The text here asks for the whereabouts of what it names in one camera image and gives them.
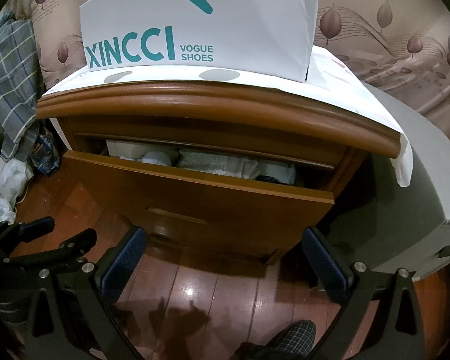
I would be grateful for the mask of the brown wooden nightstand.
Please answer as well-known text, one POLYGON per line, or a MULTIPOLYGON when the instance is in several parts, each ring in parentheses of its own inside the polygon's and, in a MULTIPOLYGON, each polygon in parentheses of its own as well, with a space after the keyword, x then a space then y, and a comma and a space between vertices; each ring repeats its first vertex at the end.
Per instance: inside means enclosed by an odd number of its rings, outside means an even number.
POLYGON ((142 115, 72 115, 57 119, 70 150, 114 158, 113 143, 157 144, 170 149, 283 161, 293 164, 293 185, 332 193, 334 202, 372 152, 310 136, 242 124, 142 115))

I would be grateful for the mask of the white floral bedsheet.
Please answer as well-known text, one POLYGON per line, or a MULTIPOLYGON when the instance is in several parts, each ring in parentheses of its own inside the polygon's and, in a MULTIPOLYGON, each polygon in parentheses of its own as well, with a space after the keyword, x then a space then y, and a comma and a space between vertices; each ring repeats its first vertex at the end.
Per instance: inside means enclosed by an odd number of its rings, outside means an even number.
POLYGON ((5 162, 0 158, 0 223, 13 224, 16 219, 15 205, 33 176, 27 162, 11 158, 5 162))

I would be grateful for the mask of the white XINCCI shoe box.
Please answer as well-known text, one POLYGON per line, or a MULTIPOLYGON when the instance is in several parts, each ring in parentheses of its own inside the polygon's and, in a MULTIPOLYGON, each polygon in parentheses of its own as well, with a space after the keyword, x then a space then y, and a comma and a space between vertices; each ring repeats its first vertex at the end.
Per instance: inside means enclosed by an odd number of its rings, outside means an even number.
POLYGON ((88 0, 88 67, 193 65, 302 82, 319 0, 88 0))

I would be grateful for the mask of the grey plaid blanket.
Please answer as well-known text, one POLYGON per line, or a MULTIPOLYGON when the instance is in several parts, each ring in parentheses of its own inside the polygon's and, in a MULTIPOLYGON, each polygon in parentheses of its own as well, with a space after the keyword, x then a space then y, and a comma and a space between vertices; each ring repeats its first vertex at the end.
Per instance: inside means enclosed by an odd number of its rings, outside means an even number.
POLYGON ((11 12, 0 16, 0 133, 1 158, 26 162, 39 135, 36 102, 42 94, 32 22, 11 12))

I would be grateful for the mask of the honeycomb print white underwear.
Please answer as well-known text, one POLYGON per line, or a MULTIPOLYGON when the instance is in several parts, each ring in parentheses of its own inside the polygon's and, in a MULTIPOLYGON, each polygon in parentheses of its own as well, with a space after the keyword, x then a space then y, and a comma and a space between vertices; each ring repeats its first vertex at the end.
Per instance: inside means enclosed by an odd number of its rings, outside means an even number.
POLYGON ((251 158, 222 154, 210 154, 193 150, 181 150, 179 167, 218 176, 230 176, 254 180, 259 176, 258 161, 251 158))

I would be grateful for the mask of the grey crumpled garment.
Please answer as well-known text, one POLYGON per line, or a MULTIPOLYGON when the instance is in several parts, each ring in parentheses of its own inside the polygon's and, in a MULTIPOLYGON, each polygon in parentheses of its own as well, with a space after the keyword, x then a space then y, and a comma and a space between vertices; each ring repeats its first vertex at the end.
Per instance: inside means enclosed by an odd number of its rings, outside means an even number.
POLYGON ((120 156, 119 158, 128 161, 135 161, 142 164, 152 164, 166 167, 174 167, 181 160, 180 154, 176 152, 170 153, 164 150, 149 151, 139 158, 131 158, 127 156, 120 156))

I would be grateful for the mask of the blue patterned bag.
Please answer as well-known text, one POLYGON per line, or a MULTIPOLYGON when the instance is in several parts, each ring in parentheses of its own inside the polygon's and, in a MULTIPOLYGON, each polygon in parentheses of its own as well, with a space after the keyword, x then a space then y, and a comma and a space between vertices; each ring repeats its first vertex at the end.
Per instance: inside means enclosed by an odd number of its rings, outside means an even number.
POLYGON ((53 135, 45 127, 40 127, 31 151, 33 167, 45 176, 52 176, 61 166, 61 157, 55 147, 53 135))

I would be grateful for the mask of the plaid slipper foot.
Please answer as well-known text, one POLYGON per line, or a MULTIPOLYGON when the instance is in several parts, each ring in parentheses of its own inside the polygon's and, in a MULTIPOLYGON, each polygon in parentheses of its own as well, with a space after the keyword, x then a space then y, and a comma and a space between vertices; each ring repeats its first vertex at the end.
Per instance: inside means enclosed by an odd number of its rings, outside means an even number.
POLYGON ((300 320, 280 331, 266 345, 243 342, 231 359, 306 359, 313 349, 315 336, 315 323, 300 320))

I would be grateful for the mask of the beige leaf pattern mattress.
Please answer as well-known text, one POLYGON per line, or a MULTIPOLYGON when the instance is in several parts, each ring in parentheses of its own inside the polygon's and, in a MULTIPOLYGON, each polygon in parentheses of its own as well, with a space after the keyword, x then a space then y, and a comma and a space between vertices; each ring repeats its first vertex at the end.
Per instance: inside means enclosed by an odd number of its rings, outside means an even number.
MULTIPOLYGON (((46 86, 85 64, 80 6, 87 1, 7 2, 18 19, 32 21, 46 86)), ((450 13, 441 0, 319 0, 314 42, 450 139, 450 13)))

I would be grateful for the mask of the light blue white underwear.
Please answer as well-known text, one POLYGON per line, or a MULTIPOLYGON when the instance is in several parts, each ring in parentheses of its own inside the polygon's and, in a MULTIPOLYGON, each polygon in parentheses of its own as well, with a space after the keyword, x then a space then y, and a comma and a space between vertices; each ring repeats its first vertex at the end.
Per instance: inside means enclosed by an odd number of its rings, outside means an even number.
POLYGON ((276 161, 260 161, 257 165, 256 180, 293 185, 296 179, 296 170, 291 163, 276 161))

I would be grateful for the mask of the brown wooden drawer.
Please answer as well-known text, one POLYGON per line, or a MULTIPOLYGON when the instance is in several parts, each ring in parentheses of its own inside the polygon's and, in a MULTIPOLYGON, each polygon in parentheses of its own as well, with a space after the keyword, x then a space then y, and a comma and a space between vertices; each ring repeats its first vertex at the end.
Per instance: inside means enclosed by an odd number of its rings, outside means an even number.
POLYGON ((64 163, 106 209, 153 237, 271 264, 334 204, 332 193, 69 150, 64 163))

